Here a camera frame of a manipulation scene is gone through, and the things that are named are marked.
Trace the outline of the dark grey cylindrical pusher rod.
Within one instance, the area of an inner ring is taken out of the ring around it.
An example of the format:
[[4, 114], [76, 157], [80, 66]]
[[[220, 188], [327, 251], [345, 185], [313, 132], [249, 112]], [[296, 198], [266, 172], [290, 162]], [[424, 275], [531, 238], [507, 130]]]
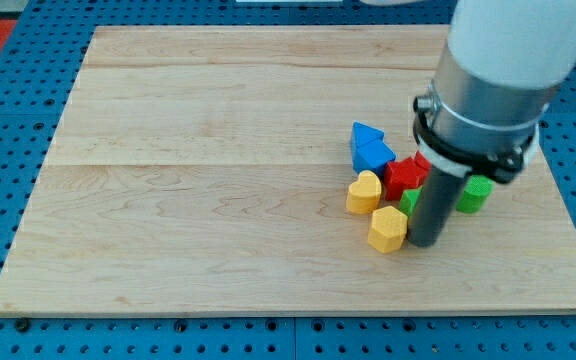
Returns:
[[417, 247], [438, 240], [467, 184], [467, 176], [453, 176], [432, 167], [408, 220], [407, 240]]

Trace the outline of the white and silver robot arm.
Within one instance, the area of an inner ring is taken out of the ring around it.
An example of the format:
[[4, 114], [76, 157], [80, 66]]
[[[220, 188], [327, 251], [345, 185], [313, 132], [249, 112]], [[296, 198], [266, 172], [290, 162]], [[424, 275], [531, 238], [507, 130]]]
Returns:
[[407, 239], [433, 245], [469, 178], [508, 184], [539, 145], [538, 122], [576, 65], [576, 0], [459, 0], [435, 75], [413, 102], [431, 164]]

